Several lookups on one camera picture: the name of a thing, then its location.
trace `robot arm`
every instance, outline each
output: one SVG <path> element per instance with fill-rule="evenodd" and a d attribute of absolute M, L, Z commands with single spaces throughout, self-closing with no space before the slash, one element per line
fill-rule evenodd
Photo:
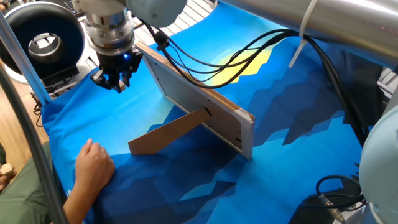
<path fill-rule="evenodd" d="M 76 11 L 86 13 L 90 45 L 97 52 L 99 71 L 90 77 L 97 85 L 121 92 L 119 80 L 129 87 L 142 58 L 134 50 L 131 14 L 154 27 L 172 24 L 187 0 L 73 0 Z"/>

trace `human hand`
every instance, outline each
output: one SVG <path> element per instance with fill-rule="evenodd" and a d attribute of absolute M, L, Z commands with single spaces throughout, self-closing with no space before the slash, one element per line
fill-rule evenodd
<path fill-rule="evenodd" d="M 99 143 L 89 139 L 76 159 L 76 182 L 74 190 L 82 190 L 93 200 L 108 184 L 115 166 L 111 156 Z"/>
<path fill-rule="evenodd" d="M 10 181 L 17 175 L 17 171 L 15 167 L 12 168 L 13 172 L 11 175 L 3 175 L 0 171 L 0 192 L 2 192 L 9 184 Z"/>

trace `metal pole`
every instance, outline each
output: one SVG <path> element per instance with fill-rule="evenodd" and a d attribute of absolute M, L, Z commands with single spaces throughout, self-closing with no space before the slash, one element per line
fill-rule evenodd
<path fill-rule="evenodd" d="M 27 82 L 32 87 L 37 99 L 39 99 L 43 105 L 50 103 L 51 98 L 47 90 L 44 88 L 39 76 L 37 76 L 36 71 L 2 13 L 0 13 L 0 39 L 14 59 L 22 75 L 25 76 Z"/>
<path fill-rule="evenodd" d="M 221 1 L 296 31 L 311 2 Z M 398 1 L 318 0 L 305 34 L 397 71 Z"/>

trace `table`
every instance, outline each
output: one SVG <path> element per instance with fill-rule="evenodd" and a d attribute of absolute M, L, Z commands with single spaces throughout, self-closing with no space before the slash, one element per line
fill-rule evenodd
<path fill-rule="evenodd" d="M 223 63 L 257 36 L 280 26 L 220 4 L 206 19 L 173 36 L 194 57 Z M 43 108 L 53 163 L 68 194 L 75 159 L 88 138 L 116 164 L 86 223 L 294 223 L 302 200 L 331 174 L 356 175 L 361 147 L 334 95 L 319 58 L 300 40 L 265 50 L 238 82 L 218 91 L 256 117 L 253 159 L 197 127 L 152 156 L 131 156 L 128 141 L 184 115 L 162 98 L 140 64 L 121 94 L 89 78 Z M 355 68 L 372 64 L 321 44 L 339 72 L 354 83 Z M 203 67 L 182 57 L 189 67 Z M 222 82 L 226 75 L 209 85 Z M 322 190 L 342 187 L 327 182 Z"/>

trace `black cable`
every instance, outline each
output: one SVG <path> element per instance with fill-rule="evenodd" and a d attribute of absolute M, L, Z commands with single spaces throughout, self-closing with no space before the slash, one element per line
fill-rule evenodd
<path fill-rule="evenodd" d="M 33 100 L 36 102 L 35 108 L 33 109 L 33 114 L 38 116 L 36 121 L 36 126 L 43 127 L 43 125 L 39 125 L 40 118 L 42 117 L 42 104 L 40 103 L 39 100 L 36 99 L 34 94 L 30 93 L 30 95 L 32 96 Z"/>
<path fill-rule="evenodd" d="M 351 98 L 346 93 L 345 87 L 341 82 L 340 76 L 337 74 L 336 68 L 330 59 L 327 57 L 325 52 L 319 47 L 319 45 L 309 37 L 305 37 L 308 43 L 315 49 L 319 57 L 321 58 L 323 68 L 328 75 L 329 81 L 335 89 L 336 95 L 339 98 L 341 106 L 343 107 L 346 115 L 349 119 L 349 124 L 351 125 L 359 143 L 363 147 L 365 140 L 367 138 L 366 130 L 368 127 L 361 121 L 358 110 L 353 106 Z"/>
<path fill-rule="evenodd" d="M 258 50 L 258 49 L 260 49 L 260 47 L 253 47 L 253 48 L 248 48 L 248 49 L 242 49 L 242 50 L 239 50 L 239 51 L 237 51 L 237 52 L 235 52 L 232 56 L 231 56 L 231 58 L 229 59 L 229 61 L 225 64 L 225 65 L 228 65 L 228 67 L 229 67 L 229 64 L 234 60 L 234 59 L 236 59 L 240 54 L 241 54 L 241 52 L 244 52 L 245 50 Z M 192 68 L 188 68 L 188 67 L 186 67 L 185 66 L 185 64 L 182 62 L 182 59 L 181 59 L 181 57 L 178 55 L 178 57 L 179 57 L 179 59 L 180 59 L 180 61 L 181 61 L 181 63 L 180 62 L 178 62 L 177 60 L 175 60 L 174 58 L 172 58 L 172 60 L 178 65 L 178 66 L 180 66 L 180 67 L 182 67 L 182 68 L 184 68 L 184 69 L 186 69 L 187 71 L 190 71 L 190 72 L 195 72 L 195 73 L 197 73 L 197 74 L 213 74 L 213 73 L 215 73 L 215 72 L 222 72 L 225 68 L 228 68 L 228 67 L 221 67 L 221 68 L 218 68 L 218 69 L 216 69 L 216 70 L 212 70 L 212 71 L 208 71 L 208 72 L 201 72 L 201 71 L 198 71 L 198 70 L 194 70 L 194 69 L 192 69 Z"/>
<path fill-rule="evenodd" d="M 321 195 L 322 195 L 322 193 L 320 192 L 320 185 L 321 185 L 325 180 L 330 180 L 330 179 L 343 179 L 343 180 L 347 180 L 347 181 L 350 181 L 350 182 L 353 183 L 353 184 L 358 185 L 358 187 L 360 187 L 359 182 L 358 182 L 357 180 L 352 179 L 352 178 L 345 177 L 345 176 L 343 176 L 343 175 L 329 175 L 329 176 L 327 176 L 327 177 L 324 177 L 324 178 L 320 179 L 320 180 L 317 182 L 316 191 L 317 191 L 317 195 L 318 195 L 318 196 L 321 196 Z M 349 200 L 349 201 L 347 201 L 347 202 L 345 202 L 345 203 L 336 204 L 336 205 L 309 205 L 309 204 L 305 204 L 305 203 L 303 203 L 302 205 L 303 205 L 304 207 L 307 207 L 307 208 L 325 208 L 325 209 L 347 208 L 347 207 L 351 207 L 351 206 L 353 206 L 353 205 L 356 205 L 358 202 L 365 203 L 364 200 L 365 200 L 365 198 L 364 198 L 363 194 L 360 194 L 359 196 L 357 196 L 357 197 L 355 197 L 355 198 L 351 198 L 351 200 Z"/>
<path fill-rule="evenodd" d="M 320 192 L 320 186 L 321 184 L 325 181 L 325 180 L 330 180 L 330 179 L 343 179 L 343 180 L 347 180 L 353 184 L 356 184 L 359 186 L 359 182 L 357 180 L 354 180 L 352 178 L 349 177 L 345 177 L 343 175 L 329 175 L 326 177 L 321 178 L 318 182 L 317 185 L 315 186 L 315 190 L 317 191 L 317 195 L 321 195 L 322 193 Z"/>
<path fill-rule="evenodd" d="M 152 28 L 147 25 L 147 28 L 150 30 L 152 35 L 154 34 L 154 31 L 152 30 Z M 235 74 L 233 75 L 228 81 L 226 81 L 225 83 L 219 84 L 219 85 L 215 85 L 215 86 L 208 86 L 208 85 L 204 85 L 198 82 L 195 82 L 194 80 L 192 80 L 191 78 L 188 78 L 186 76 L 186 74 L 184 72 L 181 71 L 180 67 L 176 66 L 176 64 L 174 63 L 174 61 L 172 60 L 172 57 L 170 56 L 170 54 L 163 49 L 162 52 L 165 55 L 165 57 L 167 58 L 167 60 L 172 64 L 172 66 L 178 71 L 179 74 L 181 74 L 184 78 L 186 78 L 191 84 L 198 86 L 198 87 L 202 87 L 202 88 L 207 88 L 207 89 L 215 89 L 215 88 L 221 88 L 224 87 L 226 85 L 228 85 L 229 83 L 231 83 L 233 80 L 235 80 L 235 78 L 237 78 L 238 76 L 240 76 L 240 74 L 250 65 L 250 63 L 259 55 L 260 52 L 262 52 L 265 48 L 267 48 L 268 46 L 274 45 L 278 42 L 280 42 L 281 40 L 283 40 L 286 37 L 291 37 L 294 36 L 296 33 L 296 31 L 292 31 L 292 30 L 286 30 L 286 32 L 281 33 L 273 38 L 271 38 L 270 40 L 268 40 L 263 46 L 261 46 L 259 48 L 259 50 L 257 50 L 256 52 L 254 52 L 250 57 L 249 60 L 244 64 L 244 66 Z"/>
<path fill-rule="evenodd" d="M 263 39 L 263 38 L 265 38 L 265 37 L 267 37 L 267 36 L 269 36 L 269 35 L 271 35 L 271 34 L 276 34 L 276 33 L 278 33 L 278 32 L 291 32 L 291 31 L 292 31 L 292 30 L 290 30 L 290 29 L 277 29 L 277 30 L 269 31 L 269 32 L 267 32 L 267 33 L 265 33 L 265 34 L 262 34 L 262 35 L 259 36 L 258 38 L 254 39 L 254 40 L 253 40 L 252 42 L 250 42 L 249 44 L 247 44 L 247 46 L 245 46 L 245 48 L 243 48 L 243 49 L 241 50 L 241 52 L 245 51 L 246 49 L 250 48 L 250 46 L 252 46 L 253 44 L 255 44 L 257 41 L 259 41 L 259 40 L 261 40 L 261 39 Z M 207 65 L 207 66 L 209 66 L 209 67 L 216 67 L 216 68 L 221 68 L 221 67 L 223 67 L 223 65 L 213 65 L 213 64 L 210 64 L 210 63 L 202 62 L 201 60 L 198 60 L 198 59 L 192 57 L 191 55 L 189 55 L 188 53 L 186 53 L 181 47 L 179 47 L 179 46 L 174 42 L 174 40 L 172 40 L 170 37 L 167 37 L 167 38 L 168 38 L 168 40 L 169 40 L 172 44 L 174 44 L 174 46 L 176 46 L 176 48 L 179 49 L 179 51 L 181 51 L 183 54 L 185 54 L 185 55 L 186 55 L 187 57 L 189 57 L 190 59 L 192 59 L 192 60 L 194 60 L 194 61 L 196 61 L 196 62 L 198 62 L 198 63 L 200 63 L 200 64 Z M 243 60 L 242 62 L 238 62 L 238 63 L 232 64 L 232 65 L 228 65 L 227 67 L 235 67 L 235 66 L 237 66 L 237 65 L 241 65 L 242 63 L 246 62 L 246 60 Z"/>
<path fill-rule="evenodd" d="M 43 187 L 44 195 L 47 199 L 50 217 L 54 224 L 68 224 L 68 220 L 62 209 L 62 201 L 55 186 L 54 179 L 52 178 L 53 175 L 50 172 L 49 163 L 42 149 L 39 137 L 17 91 L 2 66 L 0 66 L 0 85 L 2 86 L 2 89 L 14 110 L 19 123 L 21 124 L 22 130 L 24 131 Z"/>
<path fill-rule="evenodd" d="M 178 56 L 178 58 L 180 59 L 182 65 L 181 65 L 181 63 L 179 63 L 178 61 L 176 61 L 174 58 L 172 58 L 172 60 L 173 60 L 177 65 L 179 65 L 179 66 L 185 68 L 185 69 L 187 70 L 187 72 L 189 73 L 189 75 L 190 75 L 195 81 L 197 81 L 197 82 L 203 82 L 203 83 L 204 83 L 204 82 L 207 82 L 208 80 L 211 80 L 212 78 L 214 78 L 215 76 L 217 76 L 220 72 L 222 72 L 222 71 L 224 70 L 224 69 L 219 68 L 218 71 L 217 71 L 214 75 L 212 75 L 211 77 L 209 77 L 209 78 L 207 78 L 207 79 L 205 79 L 205 80 L 199 80 L 199 79 L 197 79 L 196 77 L 194 77 L 194 76 L 192 75 L 191 72 L 202 73 L 202 74 L 203 74 L 203 72 L 196 72 L 196 71 L 194 71 L 194 70 L 192 70 L 192 69 L 190 69 L 190 68 L 187 68 L 187 66 L 185 66 L 183 60 L 181 59 L 181 56 L 180 56 L 179 52 L 178 52 L 173 46 L 170 45 L 170 47 L 174 49 L 175 53 L 177 53 L 177 56 Z"/>

